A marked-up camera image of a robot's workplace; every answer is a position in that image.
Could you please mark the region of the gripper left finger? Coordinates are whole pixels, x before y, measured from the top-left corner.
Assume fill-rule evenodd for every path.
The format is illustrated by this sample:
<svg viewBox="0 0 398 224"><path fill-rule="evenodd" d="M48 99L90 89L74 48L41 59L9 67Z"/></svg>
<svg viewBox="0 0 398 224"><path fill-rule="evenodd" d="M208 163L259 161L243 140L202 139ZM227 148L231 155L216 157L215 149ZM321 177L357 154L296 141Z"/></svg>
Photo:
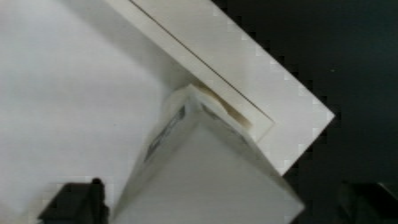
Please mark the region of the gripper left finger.
<svg viewBox="0 0 398 224"><path fill-rule="evenodd" d="M88 183L65 183L39 214L41 224L108 224L104 184L99 178Z"/></svg>

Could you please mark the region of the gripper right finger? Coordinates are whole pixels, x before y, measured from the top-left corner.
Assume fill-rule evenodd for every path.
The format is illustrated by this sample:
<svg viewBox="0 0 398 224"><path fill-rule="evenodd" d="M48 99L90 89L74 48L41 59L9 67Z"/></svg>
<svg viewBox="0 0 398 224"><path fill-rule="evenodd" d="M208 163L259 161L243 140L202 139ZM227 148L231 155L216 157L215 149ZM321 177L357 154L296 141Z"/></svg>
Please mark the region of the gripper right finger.
<svg viewBox="0 0 398 224"><path fill-rule="evenodd" d="M335 224L398 224L398 183L341 184Z"/></svg>

